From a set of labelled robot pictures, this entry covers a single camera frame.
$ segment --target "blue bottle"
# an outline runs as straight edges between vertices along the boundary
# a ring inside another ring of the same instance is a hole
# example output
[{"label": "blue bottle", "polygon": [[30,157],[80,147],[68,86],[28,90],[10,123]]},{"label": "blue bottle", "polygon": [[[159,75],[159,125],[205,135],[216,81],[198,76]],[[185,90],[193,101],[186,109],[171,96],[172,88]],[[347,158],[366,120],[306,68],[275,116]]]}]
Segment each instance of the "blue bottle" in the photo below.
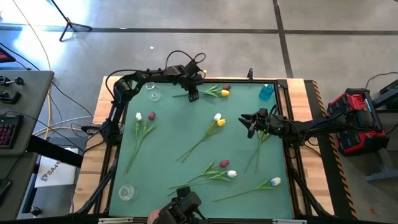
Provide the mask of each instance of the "blue bottle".
[{"label": "blue bottle", "polygon": [[269,100],[269,98],[272,96],[273,93],[274,93],[274,85],[273,84],[264,84],[264,86],[262,87],[262,89],[260,91],[259,98],[260,98],[260,100],[267,101],[267,100]]}]

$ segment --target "keyboard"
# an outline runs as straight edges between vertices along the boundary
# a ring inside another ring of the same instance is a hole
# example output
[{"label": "keyboard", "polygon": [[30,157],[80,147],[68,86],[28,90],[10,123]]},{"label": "keyboard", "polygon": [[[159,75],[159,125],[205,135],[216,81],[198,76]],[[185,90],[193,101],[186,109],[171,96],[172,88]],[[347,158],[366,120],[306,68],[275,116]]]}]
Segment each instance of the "keyboard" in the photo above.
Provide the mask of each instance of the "keyboard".
[{"label": "keyboard", "polygon": [[23,115],[0,114],[0,150],[12,149],[23,119]]}]

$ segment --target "yellow cable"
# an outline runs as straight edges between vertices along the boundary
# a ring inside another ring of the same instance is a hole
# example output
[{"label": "yellow cable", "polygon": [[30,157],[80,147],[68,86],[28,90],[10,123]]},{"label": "yellow cable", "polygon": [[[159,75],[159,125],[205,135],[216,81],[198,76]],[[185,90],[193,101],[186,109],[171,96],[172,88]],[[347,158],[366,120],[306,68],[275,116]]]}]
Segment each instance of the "yellow cable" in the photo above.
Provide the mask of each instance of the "yellow cable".
[{"label": "yellow cable", "polygon": [[[28,25],[30,26],[30,28],[32,29],[33,33],[35,34],[37,40],[39,41],[40,45],[43,48],[44,54],[45,54],[45,58],[47,59],[47,63],[49,65],[49,70],[51,71],[51,64],[50,64],[50,59],[49,59],[49,55],[47,55],[47,51],[44,48],[44,45],[42,43],[42,41],[40,40],[39,36],[37,35],[35,29],[33,28],[32,24],[30,24],[30,22],[27,20],[25,14],[22,12],[22,10],[19,8],[19,6],[17,5],[17,3],[15,2],[15,0],[12,0],[13,3],[15,4],[15,6],[18,8],[19,12],[22,14],[22,16],[24,17],[24,19],[26,20],[26,22],[28,23]],[[51,122],[51,114],[52,114],[52,109],[51,109],[51,101],[50,101],[50,90],[48,90],[47,92],[48,94],[48,102],[49,102],[49,120],[47,121],[47,126],[50,126],[50,122]],[[47,135],[49,134],[49,128],[47,128],[46,132],[45,132],[45,137],[44,139],[47,139]]]},{"label": "yellow cable", "polygon": [[[53,130],[58,130],[58,129],[69,129],[69,130],[72,130],[72,128],[70,128],[70,127],[56,127],[56,128],[52,128],[52,129],[53,129]],[[74,130],[74,131],[83,131],[83,130],[77,129],[77,128],[73,128],[73,130]],[[36,136],[40,136],[40,135],[42,135],[42,134],[44,134],[44,133],[46,133],[46,131],[41,131],[41,132],[37,133]]]}]

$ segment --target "yellow tulip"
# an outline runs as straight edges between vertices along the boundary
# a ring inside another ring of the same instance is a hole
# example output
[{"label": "yellow tulip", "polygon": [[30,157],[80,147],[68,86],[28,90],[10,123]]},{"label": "yellow tulip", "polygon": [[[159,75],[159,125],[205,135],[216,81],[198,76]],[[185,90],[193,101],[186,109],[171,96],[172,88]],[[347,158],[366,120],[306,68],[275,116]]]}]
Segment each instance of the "yellow tulip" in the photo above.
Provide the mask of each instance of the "yellow tulip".
[{"label": "yellow tulip", "polygon": [[229,96],[229,91],[228,90],[222,90],[221,91],[222,96]]},{"label": "yellow tulip", "polygon": [[219,127],[224,126],[225,123],[226,123],[225,119],[221,119],[221,120],[217,121],[217,125],[218,125]]}]

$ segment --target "gray desk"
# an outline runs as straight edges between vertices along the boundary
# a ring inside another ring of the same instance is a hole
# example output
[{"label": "gray desk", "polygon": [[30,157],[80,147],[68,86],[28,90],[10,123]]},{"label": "gray desk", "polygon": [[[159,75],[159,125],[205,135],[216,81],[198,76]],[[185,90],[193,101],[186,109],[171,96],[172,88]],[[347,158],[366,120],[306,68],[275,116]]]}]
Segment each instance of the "gray desk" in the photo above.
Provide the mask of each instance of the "gray desk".
[{"label": "gray desk", "polygon": [[[0,70],[0,75],[6,76],[11,80],[21,77],[25,81],[24,86],[15,84],[10,87],[0,86],[0,90],[7,90],[10,93],[18,91],[22,94],[20,100],[15,105],[0,103],[0,114],[7,111],[16,111],[37,119],[43,107],[54,73],[51,71]],[[14,148],[10,151],[0,151],[0,178],[5,178],[19,155],[26,151],[35,125],[35,120],[25,117]],[[15,220],[17,218],[26,188],[35,167],[37,156],[33,152],[24,154],[12,170],[10,174],[12,185],[8,190],[3,205],[0,207],[0,220]]]}]

